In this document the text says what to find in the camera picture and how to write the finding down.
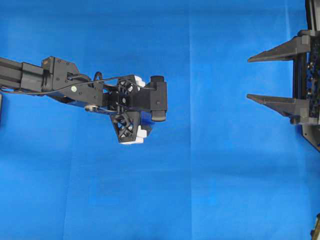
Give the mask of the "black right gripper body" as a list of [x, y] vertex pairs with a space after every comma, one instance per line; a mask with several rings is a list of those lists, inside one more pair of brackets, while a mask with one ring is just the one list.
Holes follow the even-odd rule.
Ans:
[[293, 57], [293, 93], [298, 115], [293, 125], [302, 126], [302, 135], [320, 149], [320, 32], [301, 30], [298, 37], [305, 50]]

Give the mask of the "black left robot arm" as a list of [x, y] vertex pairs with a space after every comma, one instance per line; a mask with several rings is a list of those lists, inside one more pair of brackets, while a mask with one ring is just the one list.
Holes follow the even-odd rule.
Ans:
[[44, 59], [41, 66], [0, 59], [2, 93], [47, 96], [89, 113], [108, 115], [120, 144], [142, 144], [152, 126], [143, 122], [143, 110], [134, 109], [130, 101], [148, 88], [135, 75], [116, 76], [116, 84], [107, 84], [111, 80], [103, 78], [99, 71], [90, 78], [80, 73], [74, 63], [53, 56]]

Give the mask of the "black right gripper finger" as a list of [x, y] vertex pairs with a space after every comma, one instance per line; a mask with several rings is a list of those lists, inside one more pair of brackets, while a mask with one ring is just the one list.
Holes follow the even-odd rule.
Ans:
[[290, 118], [292, 125], [309, 124], [309, 101], [298, 98], [247, 94], [248, 99], [264, 105], [283, 117]]
[[270, 50], [263, 51], [255, 56], [250, 57], [247, 61], [267, 62], [267, 61], [290, 61], [299, 54], [310, 52], [310, 37], [296, 36], [291, 40], [274, 47]]

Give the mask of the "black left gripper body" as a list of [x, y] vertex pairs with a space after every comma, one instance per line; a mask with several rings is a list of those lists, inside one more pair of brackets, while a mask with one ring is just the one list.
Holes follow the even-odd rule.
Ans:
[[103, 86], [106, 104], [103, 110], [109, 114], [117, 140], [122, 145], [142, 144], [148, 136], [148, 130], [141, 123], [141, 111], [133, 107], [132, 97], [149, 87], [137, 75], [123, 76], [115, 85]]

